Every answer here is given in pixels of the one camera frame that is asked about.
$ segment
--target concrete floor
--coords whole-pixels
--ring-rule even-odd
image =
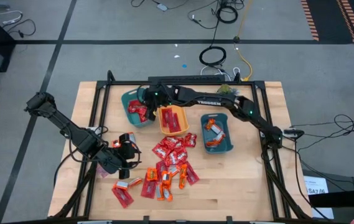
[[[13,0],[12,10],[21,10],[37,25],[29,40],[57,40],[71,0]],[[164,0],[172,6],[173,0]],[[160,12],[151,1],[132,8],[129,1],[78,0],[65,39],[67,40],[150,40],[211,39],[212,30],[200,28],[186,13],[210,1],[190,1],[184,7]],[[256,0],[249,10],[243,39],[311,40],[299,0],[281,4]],[[210,26],[215,18],[210,8],[195,13]],[[217,39],[232,39],[238,22],[220,24]],[[29,32],[29,26],[20,30]],[[62,45],[47,91],[57,100],[59,110],[72,113],[78,84],[103,80],[112,70],[117,80],[145,80],[156,75],[198,75],[203,65],[199,53],[206,44]],[[227,51],[224,68],[232,73],[248,69],[235,54]],[[39,90],[54,52],[54,45],[17,45],[6,73],[0,73],[0,199],[29,122],[23,112],[26,101]],[[251,62],[252,80],[277,80],[284,87],[293,124],[333,121],[336,114],[354,119],[354,44],[291,45],[241,44]],[[207,57],[217,58],[217,53]],[[308,133],[328,134],[334,125],[303,128]],[[314,141],[303,137],[298,147]],[[41,219],[47,216],[52,181],[60,162],[64,138],[44,119],[35,124],[21,170],[10,197],[3,222]],[[354,176],[354,133],[328,139],[302,151],[306,163],[321,172]]]

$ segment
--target wooden table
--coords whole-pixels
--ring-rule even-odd
[[[81,82],[77,93],[72,120],[79,126],[88,126],[93,95],[96,82]],[[240,94],[253,99],[251,88],[235,86]],[[144,177],[148,167],[154,167],[160,159],[151,149],[164,137],[159,128],[159,121],[145,128],[135,128],[128,122],[121,104],[121,95],[137,86],[111,86],[105,126],[109,132],[103,139],[111,141],[118,139],[122,133],[133,131],[137,145],[142,151],[142,163],[131,171],[131,178]],[[216,92],[219,86],[189,86],[196,91]],[[274,125],[281,129],[290,126],[289,113],[284,99],[280,82],[266,82],[267,96]],[[261,94],[258,91],[260,105]],[[258,130],[249,122],[242,122],[234,118],[224,108],[216,106],[195,105],[185,108],[190,125],[189,132],[197,134],[197,145],[188,148],[188,161],[191,163],[200,181],[193,186],[180,190],[178,180],[172,182],[172,202],[160,202],[140,196],[142,185],[129,190],[134,203],[123,209],[111,189],[117,181],[118,175],[108,175],[102,178],[96,176],[90,219],[107,220],[142,220],[149,215],[150,220],[226,220],[232,216],[233,220],[272,220],[271,205],[269,203],[268,187],[264,165],[261,160],[261,146]],[[228,127],[234,148],[226,154],[207,154],[202,143],[200,117],[208,113],[225,113],[228,115]],[[100,108],[96,117],[99,121]],[[284,146],[293,148],[294,144],[284,141]],[[66,143],[63,157],[69,154]],[[284,174],[286,189],[306,214],[312,216],[309,205],[298,191],[294,168],[294,152],[280,149],[279,155]],[[298,162],[299,180],[303,192],[306,192],[300,163]],[[57,184],[52,196],[49,215],[56,214],[69,199],[77,186],[80,164],[72,159],[67,160],[59,170]],[[280,194],[275,188],[279,214],[283,216]],[[82,194],[82,203],[79,214],[83,213],[83,202],[86,193]]]

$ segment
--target black metal frame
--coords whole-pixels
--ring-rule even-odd
[[[99,122],[99,127],[103,126],[105,124],[105,115],[106,115],[106,109],[108,105],[108,98],[109,98],[109,91],[112,85],[150,85],[151,82],[149,81],[143,81],[143,82],[138,82],[138,81],[116,81],[114,79],[113,74],[109,71],[108,72],[108,79],[106,81],[97,81],[96,83],[96,88],[95,88],[95,94],[94,94],[94,101],[93,101],[93,106],[91,109],[91,117],[90,117],[90,122],[89,126],[94,126],[95,124],[95,116],[96,112],[98,109],[98,103],[100,100],[100,92],[103,88],[105,88],[105,94],[102,102],[102,108],[101,108],[101,114],[100,114],[100,122]],[[231,86],[238,85],[238,86],[250,86],[251,87],[251,93],[253,95],[253,101],[256,104],[256,110],[260,113],[259,109],[259,100],[258,100],[258,94],[257,94],[257,89],[260,89],[261,96],[263,98],[263,104],[264,104],[264,111],[265,111],[265,118],[266,120],[272,124],[272,118],[271,118],[271,112],[269,109],[269,103],[268,103],[268,97],[266,94],[266,87],[265,87],[265,82],[264,81],[254,81],[254,82],[241,82],[240,76],[237,75],[232,82],[220,82],[220,81],[201,81],[201,80],[177,80],[177,81],[170,81],[167,80],[164,82],[166,85],[221,85],[221,84],[228,84]],[[265,142],[262,141],[263,137],[261,133],[259,132],[259,138],[260,138],[260,143],[261,143],[261,149],[263,152],[264,156],[264,168],[265,170],[272,169],[271,163],[269,162],[269,156],[268,156],[268,148],[265,145]],[[279,179],[281,185],[284,187],[284,179],[283,179],[283,173],[282,173],[282,168],[281,168],[281,162],[279,158],[279,153],[278,150],[272,150],[273,156],[274,156],[274,163],[275,163],[275,169],[276,169],[276,174],[277,178]],[[97,163],[93,162],[91,164],[89,172],[86,174],[86,163],[82,163],[80,167],[80,173],[78,177],[78,188],[72,195],[70,201],[75,201],[72,209],[72,217],[71,218],[65,218],[66,214],[69,212],[71,205],[68,205],[68,209],[65,212],[62,213],[61,216],[55,216],[55,217],[49,217],[47,220],[34,220],[34,221],[28,221],[28,222],[18,222],[18,223],[25,223],[25,224],[33,224],[33,223],[62,223],[62,220],[65,223],[76,223],[77,221],[87,221],[89,216],[90,216],[90,208],[91,208],[91,202],[92,202],[92,195],[93,195],[93,188],[95,184],[95,174],[96,174],[96,166]],[[89,178],[88,181],[88,189],[87,189],[87,197],[85,201],[85,206],[84,206],[84,212],[83,216],[78,216],[78,211],[80,207],[80,197],[81,197],[81,192],[85,188],[85,183],[87,181],[87,178]],[[290,209],[288,206],[287,201],[282,197],[282,205],[283,205],[283,210],[284,210],[284,217],[279,216],[279,211],[277,207],[277,200],[276,200],[276,195],[274,191],[274,182],[272,181],[272,178],[267,175],[267,184],[268,184],[268,192],[269,192],[269,200],[271,203],[271,209],[272,209],[272,216],[274,222],[284,222],[284,223],[312,223],[313,220],[303,220],[303,219],[292,219],[291,214],[290,214]],[[250,223],[250,222],[234,222],[232,220],[232,217],[225,217],[226,220],[221,222],[221,221],[214,221],[214,222],[202,222],[202,221],[187,221],[189,223],[227,223],[227,224],[232,224],[232,223]],[[176,222],[175,220],[171,221],[149,221],[148,216],[144,216],[142,220],[112,220],[112,223],[174,223]]]

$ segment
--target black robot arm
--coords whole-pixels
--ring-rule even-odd
[[[193,106],[210,105],[222,106],[231,114],[242,120],[249,121],[264,134],[264,140],[269,147],[282,147],[282,131],[271,126],[256,110],[254,102],[244,96],[234,94],[201,93],[191,88],[172,85],[167,86],[161,83],[150,85],[143,92],[143,103],[147,106],[147,118],[154,120],[153,112],[160,106]]]
[[[30,115],[42,116],[50,120],[60,129],[60,134],[68,136],[77,150],[88,158],[88,162],[96,161],[105,171],[113,174],[119,171],[119,178],[129,177],[129,169],[136,167],[141,153],[135,143],[129,140],[128,134],[119,137],[121,147],[108,147],[107,141],[102,140],[94,131],[78,127],[57,109],[55,100],[49,93],[37,93],[27,102],[25,111]],[[137,162],[127,162],[138,153]]]

